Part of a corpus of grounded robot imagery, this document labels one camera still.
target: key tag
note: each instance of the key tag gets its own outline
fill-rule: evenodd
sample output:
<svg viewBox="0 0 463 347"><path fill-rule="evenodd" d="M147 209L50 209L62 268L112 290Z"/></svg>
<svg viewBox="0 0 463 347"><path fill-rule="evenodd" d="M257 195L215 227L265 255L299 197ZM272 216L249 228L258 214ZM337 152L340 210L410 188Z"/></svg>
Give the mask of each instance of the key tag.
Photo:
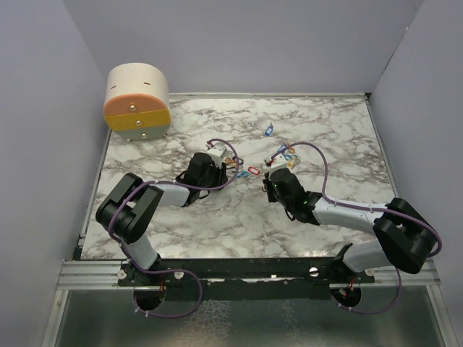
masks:
<svg viewBox="0 0 463 347"><path fill-rule="evenodd" d="M295 166L301 164L301 160L299 158L292 158L289 162L288 162L288 167L290 168L294 168Z"/></svg>
<svg viewBox="0 0 463 347"><path fill-rule="evenodd" d="M286 145L286 147L288 147L288 152L290 154L295 154L296 153L296 150L293 147L290 147L289 143L286 143L285 145Z"/></svg>
<svg viewBox="0 0 463 347"><path fill-rule="evenodd" d="M237 174L237 177L249 177L249 171L242 171Z"/></svg>
<svg viewBox="0 0 463 347"><path fill-rule="evenodd" d="M254 166L250 166L249 168L247 168L247 170L256 176L260 175L260 170L258 168L255 168Z"/></svg>
<svg viewBox="0 0 463 347"><path fill-rule="evenodd" d="M264 135L265 136L270 136L270 135L272 135L272 132L273 132L273 124L270 123L270 125L268 126L266 132L264 132Z"/></svg>

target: black mounting bracket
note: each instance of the black mounting bracket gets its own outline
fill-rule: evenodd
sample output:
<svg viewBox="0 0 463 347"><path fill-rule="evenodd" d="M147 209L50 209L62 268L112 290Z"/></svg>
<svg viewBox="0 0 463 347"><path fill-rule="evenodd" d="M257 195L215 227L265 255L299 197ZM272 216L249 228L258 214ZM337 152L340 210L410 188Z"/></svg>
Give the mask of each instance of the black mounting bracket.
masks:
<svg viewBox="0 0 463 347"><path fill-rule="evenodd" d="M205 300L243 299L330 299L330 284L373 283L365 273L345 276L333 271L333 257L252 258L252 259L163 259L156 269L187 269L196 274L203 287ZM194 301L197 283L188 274L146 275L131 264L123 263L127 274L119 280L121 287L159 286L163 280L168 300Z"/></svg>

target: metal frame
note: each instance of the metal frame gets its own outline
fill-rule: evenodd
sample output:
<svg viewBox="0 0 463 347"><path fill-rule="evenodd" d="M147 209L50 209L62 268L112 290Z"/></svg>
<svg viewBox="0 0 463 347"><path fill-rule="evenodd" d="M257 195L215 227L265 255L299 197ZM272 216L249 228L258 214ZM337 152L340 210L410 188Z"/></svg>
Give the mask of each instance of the metal frame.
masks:
<svg viewBox="0 0 463 347"><path fill-rule="evenodd" d="M441 287L427 286L429 299L436 315L437 324L442 334L442 339L447 347L459 347L454 326L451 323L447 306L443 300Z"/></svg>
<svg viewBox="0 0 463 347"><path fill-rule="evenodd" d="M388 159L386 151L384 150L383 140L379 134L375 120L370 110L370 104L364 93L352 93L352 94L305 94L305 93L173 93L170 97L174 100L189 98L362 98L365 100L370 119L373 123L376 137L380 145L381 153L386 163L386 168L391 180L391 185L394 194L398 196L396 188L396 179L392 165ZM80 243L83 245L83 239L85 238L88 223L91 216L93 202L95 199L98 183L101 175L101 169L104 164L106 157L106 151L108 150L109 140L111 131L108 131L105 140L105 146L98 164L98 173L93 183L92 192L90 195L90 201L88 204L88 210L85 214L85 219L82 224L80 231ZM122 262L125 260L95 260L95 261L65 261L61 267L61 273L59 275L58 284L56 287L56 293L53 300L53 306L51 309L50 317L46 327L42 347L54 346L56 339L58 338L59 328L61 320L64 315L65 306L67 303L69 291L79 290L159 290L158 286L149 287L119 287L117 273L121 268ZM396 271L393 267L383 267L381 269L374 269L374 276L376 281L374 283L364 283L361 286L376 286L376 287L388 287L397 286ZM268 280L287 280L288 278L269 278ZM402 284L403 286L426 286L430 297L433 310L436 315L438 327L443 336L445 346L457 347L459 346L456 339L456 335L451 324L449 313L447 312L446 305L443 301L442 293L439 288L441 283L434 261L428 260L422 268L422 271L417 275L410 275L402 273ZM345 283L331 284L330 287L338 288L345 286Z"/></svg>
<svg viewBox="0 0 463 347"><path fill-rule="evenodd" d="M59 327L63 319L64 308L67 302L68 291L57 290L53 299L50 317L46 326L45 335L42 340L42 347L52 347L56 344L58 338Z"/></svg>
<svg viewBox="0 0 463 347"><path fill-rule="evenodd" d="M125 260L90 260L90 261L68 261L63 262L61 273L58 279L58 291L79 291L79 290L158 290L158 286L133 286L120 287L117 285L117 273ZM364 287L389 287L397 286L397 274L392 266L374 269L370 273L375 276L376 282L364 283ZM434 261L427 260L422 271L417 275L409 273L402 274L403 286L436 286L441 283L438 277ZM288 280L291 278L247 278L246 281L258 280ZM330 287L342 287L345 283L331 284Z"/></svg>

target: red key tag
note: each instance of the red key tag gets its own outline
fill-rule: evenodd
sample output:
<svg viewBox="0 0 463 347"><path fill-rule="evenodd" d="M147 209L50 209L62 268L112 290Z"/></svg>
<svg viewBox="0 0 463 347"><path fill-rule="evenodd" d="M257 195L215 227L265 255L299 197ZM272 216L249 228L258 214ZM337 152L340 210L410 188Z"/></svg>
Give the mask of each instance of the red key tag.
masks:
<svg viewBox="0 0 463 347"><path fill-rule="evenodd" d="M247 168L247 170L250 173L255 174L256 176L260 175L260 170L258 168L255 168L254 166L250 166L249 168Z"/></svg>

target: glass panel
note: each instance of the glass panel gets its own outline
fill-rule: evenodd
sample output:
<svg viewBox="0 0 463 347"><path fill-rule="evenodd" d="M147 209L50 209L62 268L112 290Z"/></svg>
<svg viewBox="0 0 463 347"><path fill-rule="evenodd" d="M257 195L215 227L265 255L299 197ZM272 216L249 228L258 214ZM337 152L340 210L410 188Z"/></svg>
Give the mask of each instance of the glass panel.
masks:
<svg viewBox="0 0 463 347"><path fill-rule="evenodd" d="M363 289L362 309L387 305L396 288ZM169 302L163 312L191 303ZM58 346L274 347L443 346L425 287L406 287L399 305L374 316L352 314L333 301L308 299L204 301L178 320L134 313L130 291L69 293Z"/></svg>

